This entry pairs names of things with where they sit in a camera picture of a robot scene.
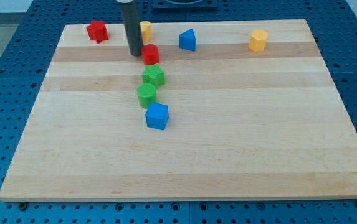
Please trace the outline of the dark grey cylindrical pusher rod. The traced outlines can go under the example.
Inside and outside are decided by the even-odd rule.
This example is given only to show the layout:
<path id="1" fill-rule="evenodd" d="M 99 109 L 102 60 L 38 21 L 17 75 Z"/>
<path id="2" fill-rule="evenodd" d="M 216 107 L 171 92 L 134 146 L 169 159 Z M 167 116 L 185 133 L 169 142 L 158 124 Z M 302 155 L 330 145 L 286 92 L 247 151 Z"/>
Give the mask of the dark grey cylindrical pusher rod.
<path id="1" fill-rule="evenodd" d="M 117 0 L 117 2 L 120 7 L 130 53 L 132 56 L 139 57 L 143 48 L 143 38 L 136 1 Z"/>

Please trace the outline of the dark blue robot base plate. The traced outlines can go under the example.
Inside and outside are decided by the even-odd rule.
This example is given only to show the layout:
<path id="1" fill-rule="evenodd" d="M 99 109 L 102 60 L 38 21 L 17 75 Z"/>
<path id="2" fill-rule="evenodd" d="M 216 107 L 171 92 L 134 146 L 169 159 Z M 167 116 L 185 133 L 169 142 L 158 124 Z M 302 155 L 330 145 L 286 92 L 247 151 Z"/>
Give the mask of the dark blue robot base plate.
<path id="1" fill-rule="evenodd" d="M 218 9 L 218 0 L 151 0 L 153 11 Z"/>

